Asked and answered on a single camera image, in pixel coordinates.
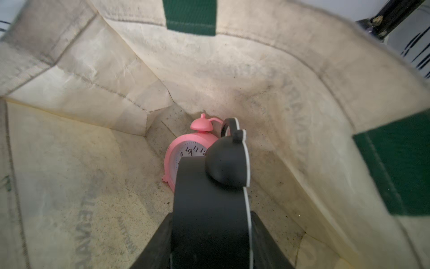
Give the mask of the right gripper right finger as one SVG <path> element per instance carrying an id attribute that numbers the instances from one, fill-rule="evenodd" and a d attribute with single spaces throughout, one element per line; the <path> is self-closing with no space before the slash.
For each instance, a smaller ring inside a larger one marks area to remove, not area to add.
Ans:
<path id="1" fill-rule="evenodd" d="M 294 269 L 255 211 L 251 211 L 254 269 Z"/>

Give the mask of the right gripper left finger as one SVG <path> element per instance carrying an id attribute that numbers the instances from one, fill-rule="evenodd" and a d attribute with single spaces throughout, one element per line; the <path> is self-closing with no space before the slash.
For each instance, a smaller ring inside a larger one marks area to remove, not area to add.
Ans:
<path id="1" fill-rule="evenodd" d="M 171 234 L 172 213 L 169 213 L 130 269 L 170 269 Z"/>

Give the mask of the black purple face clock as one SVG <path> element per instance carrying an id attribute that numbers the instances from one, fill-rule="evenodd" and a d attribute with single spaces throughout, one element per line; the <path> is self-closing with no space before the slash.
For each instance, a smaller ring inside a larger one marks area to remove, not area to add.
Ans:
<path id="1" fill-rule="evenodd" d="M 254 266 L 246 137 L 239 121 L 228 118 L 220 138 L 205 155 L 180 159 L 172 212 L 171 268 Z"/>

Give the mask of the pink twin bell clock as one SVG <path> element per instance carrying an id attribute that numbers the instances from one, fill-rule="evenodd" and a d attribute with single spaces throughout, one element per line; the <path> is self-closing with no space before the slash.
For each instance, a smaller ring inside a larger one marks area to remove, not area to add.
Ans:
<path id="1" fill-rule="evenodd" d="M 212 134 L 213 122 L 223 123 L 219 118 L 206 118 L 202 113 L 200 118 L 190 125 L 194 133 L 179 136 L 169 145 L 164 160 L 165 174 L 162 181 L 166 182 L 173 192 L 180 160 L 184 157 L 205 156 L 206 151 L 218 140 L 218 137 Z"/>

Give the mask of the cream canvas tote bag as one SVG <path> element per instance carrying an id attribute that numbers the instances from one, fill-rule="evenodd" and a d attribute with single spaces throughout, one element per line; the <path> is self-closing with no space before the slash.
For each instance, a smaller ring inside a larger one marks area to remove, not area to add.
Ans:
<path id="1" fill-rule="evenodd" d="M 172 211 L 174 139 L 247 131 L 298 269 L 430 266 L 430 84 L 296 1 L 1 3 L 1 267 L 127 269 Z"/>

